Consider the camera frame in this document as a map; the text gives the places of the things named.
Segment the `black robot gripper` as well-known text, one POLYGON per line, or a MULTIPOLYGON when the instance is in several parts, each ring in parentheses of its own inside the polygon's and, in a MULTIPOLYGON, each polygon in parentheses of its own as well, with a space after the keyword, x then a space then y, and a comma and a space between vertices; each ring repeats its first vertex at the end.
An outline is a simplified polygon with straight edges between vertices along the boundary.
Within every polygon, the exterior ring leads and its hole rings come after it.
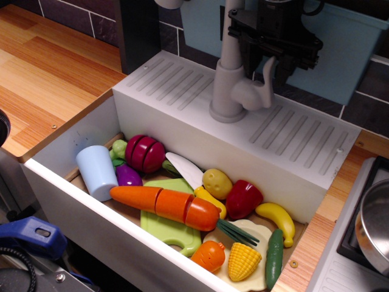
POLYGON ((304 1, 258 1, 256 10, 229 11, 229 35, 239 41, 246 77, 252 79, 264 56, 276 57, 275 82, 286 83, 296 68, 313 69, 323 42, 302 22, 323 10, 305 10, 304 1))

